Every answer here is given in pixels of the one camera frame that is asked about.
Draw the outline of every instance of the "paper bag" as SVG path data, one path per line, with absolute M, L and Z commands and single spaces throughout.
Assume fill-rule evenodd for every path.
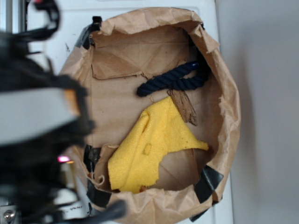
M 93 206 L 100 210 L 125 200 L 128 213 L 116 222 L 126 224 L 195 220 L 197 214 L 222 199 L 240 133 L 239 93 L 218 42 L 206 33 L 194 12 L 178 8 L 144 8 L 121 14 L 103 21 L 100 31 L 90 33 L 89 41 L 87 48 L 74 48 L 61 73 L 89 91 L 89 111 L 96 129 L 86 143 L 103 151 L 93 173 L 83 163 L 84 149 L 74 147 L 70 156 Z M 139 194 L 111 192 L 105 168 L 108 158 L 141 112 L 168 96 L 163 90 L 139 97 L 138 86 L 193 60 L 197 50 L 212 72 L 202 88 L 185 91 L 197 120 L 197 126 L 187 125 L 199 140 L 208 143 L 209 150 L 166 155 L 156 185 Z

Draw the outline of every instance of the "yellow towel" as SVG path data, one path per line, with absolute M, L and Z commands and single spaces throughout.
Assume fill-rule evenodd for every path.
M 167 153 L 189 148 L 208 150 L 208 145 L 192 134 L 171 97 L 154 103 L 110 158 L 111 188 L 139 193 L 159 179 L 159 163 Z

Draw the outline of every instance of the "bolt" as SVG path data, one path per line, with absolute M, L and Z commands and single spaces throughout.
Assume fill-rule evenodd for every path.
M 4 212 L 4 218 L 6 221 L 12 221 L 14 219 L 14 212 L 11 210 L 7 210 L 6 212 Z

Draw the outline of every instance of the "white wall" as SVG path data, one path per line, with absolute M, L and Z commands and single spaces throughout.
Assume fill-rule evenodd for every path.
M 241 96 L 235 224 L 299 223 L 299 0 L 216 0 Z

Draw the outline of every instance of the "navy rope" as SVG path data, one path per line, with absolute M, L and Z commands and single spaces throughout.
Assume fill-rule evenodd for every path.
M 207 80 L 208 69 L 200 68 L 197 75 L 192 78 L 182 78 L 189 74 L 192 70 L 199 68 L 199 63 L 189 62 L 182 64 L 173 70 L 170 70 L 160 76 L 150 79 L 146 83 L 140 85 L 137 89 L 137 95 L 145 97 L 155 91 L 163 89 L 175 89 L 175 90 L 195 90 L 198 87 L 202 87 Z

